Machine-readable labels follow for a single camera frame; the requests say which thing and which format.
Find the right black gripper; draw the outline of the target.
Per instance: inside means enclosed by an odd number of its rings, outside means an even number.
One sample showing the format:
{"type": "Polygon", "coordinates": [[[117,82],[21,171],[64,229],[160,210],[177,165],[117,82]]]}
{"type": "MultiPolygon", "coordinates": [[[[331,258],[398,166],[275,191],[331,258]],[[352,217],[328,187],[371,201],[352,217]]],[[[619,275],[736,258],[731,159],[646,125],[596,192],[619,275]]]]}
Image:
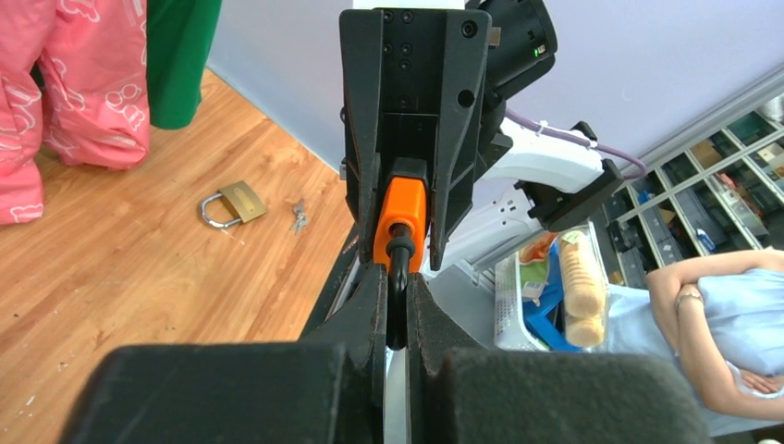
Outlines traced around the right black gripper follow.
{"type": "Polygon", "coordinates": [[[434,160],[429,262],[472,208],[492,20],[479,9],[377,6],[339,16],[346,157],[361,261],[374,260],[380,160],[434,160]]]}

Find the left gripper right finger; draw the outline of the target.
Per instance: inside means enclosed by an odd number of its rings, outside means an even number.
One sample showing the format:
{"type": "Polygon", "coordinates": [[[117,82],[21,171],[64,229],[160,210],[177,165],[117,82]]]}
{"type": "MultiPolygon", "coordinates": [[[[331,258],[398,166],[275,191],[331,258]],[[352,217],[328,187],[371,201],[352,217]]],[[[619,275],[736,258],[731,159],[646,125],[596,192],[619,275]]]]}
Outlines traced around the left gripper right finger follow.
{"type": "Polygon", "coordinates": [[[656,357],[487,349],[410,277],[413,443],[706,443],[685,379],[656,357]]]}

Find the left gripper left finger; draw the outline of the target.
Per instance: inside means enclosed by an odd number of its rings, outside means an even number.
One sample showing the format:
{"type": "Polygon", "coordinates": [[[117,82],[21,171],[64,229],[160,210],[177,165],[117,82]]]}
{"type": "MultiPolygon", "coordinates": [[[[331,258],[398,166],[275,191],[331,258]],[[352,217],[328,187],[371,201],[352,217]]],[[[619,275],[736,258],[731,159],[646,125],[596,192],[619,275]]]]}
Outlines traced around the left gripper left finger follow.
{"type": "Polygon", "coordinates": [[[108,353],[63,443],[380,443],[387,272],[295,342],[145,344],[108,353]]]}

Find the orange padlock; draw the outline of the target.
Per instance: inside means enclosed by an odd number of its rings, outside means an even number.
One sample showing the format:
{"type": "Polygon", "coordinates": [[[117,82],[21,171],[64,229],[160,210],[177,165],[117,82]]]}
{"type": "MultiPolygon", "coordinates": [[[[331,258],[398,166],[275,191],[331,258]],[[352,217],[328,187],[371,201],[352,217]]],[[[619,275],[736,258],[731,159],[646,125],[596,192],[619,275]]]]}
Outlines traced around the orange padlock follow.
{"type": "Polygon", "coordinates": [[[399,157],[379,188],[379,217],[374,234],[374,262],[386,267],[386,346],[407,346],[406,291],[409,275],[420,270],[427,232],[427,165],[399,157]]]}

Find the silver brass-lock keys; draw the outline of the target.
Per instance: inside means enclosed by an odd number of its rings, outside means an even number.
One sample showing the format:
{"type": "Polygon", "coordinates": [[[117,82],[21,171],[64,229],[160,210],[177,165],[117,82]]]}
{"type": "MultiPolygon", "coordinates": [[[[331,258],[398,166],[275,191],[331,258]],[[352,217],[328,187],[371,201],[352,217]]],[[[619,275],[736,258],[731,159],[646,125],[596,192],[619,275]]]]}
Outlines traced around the silver brass-lock keys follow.
{"type": "Polygon", "coordinates": [[[304,200],[300,199],[292,208],[292,212],[295,215],[295,222],[290,227],[290,230],[293,230],[296,235],[299,235],[309,224],[309,218],[305,214],[304,204],[304,200]]]}

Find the brass padlock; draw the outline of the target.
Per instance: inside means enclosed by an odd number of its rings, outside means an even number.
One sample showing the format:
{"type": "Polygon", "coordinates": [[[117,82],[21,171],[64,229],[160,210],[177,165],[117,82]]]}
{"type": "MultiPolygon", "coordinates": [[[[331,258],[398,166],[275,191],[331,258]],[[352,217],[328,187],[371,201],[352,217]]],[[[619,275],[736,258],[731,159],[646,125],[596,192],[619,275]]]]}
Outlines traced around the brass padlock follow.
{"type": "Polygon", "coordinates": [[[199,211],[202,221],[207,226],[226,229],[264,216],[267,213],[267,205],[246,181],[240,180],[219,188],[215,194],[203,199],[199,211]],[[223,203],[233,216],[232,219],[217,221],[208,215],[208,205],[216,200],[223,203]]]}

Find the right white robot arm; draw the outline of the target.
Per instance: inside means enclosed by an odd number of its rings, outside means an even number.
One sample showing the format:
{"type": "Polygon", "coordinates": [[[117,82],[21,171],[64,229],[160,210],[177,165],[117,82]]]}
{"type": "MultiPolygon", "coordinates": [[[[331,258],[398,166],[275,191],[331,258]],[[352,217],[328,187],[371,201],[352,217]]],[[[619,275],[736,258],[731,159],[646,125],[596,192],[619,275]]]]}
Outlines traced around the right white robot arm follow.
{"type": "Polygon", "coordinates": [[[401,224],[411,271],[456,262],[451,236],[480,179],[513,179],[548,231],[581,224],[622,182],[586,124],[556,129],[507,107],[555,65],[543,2],[355,2],[338,29],[360,262],[388,264],[401,224]]]}

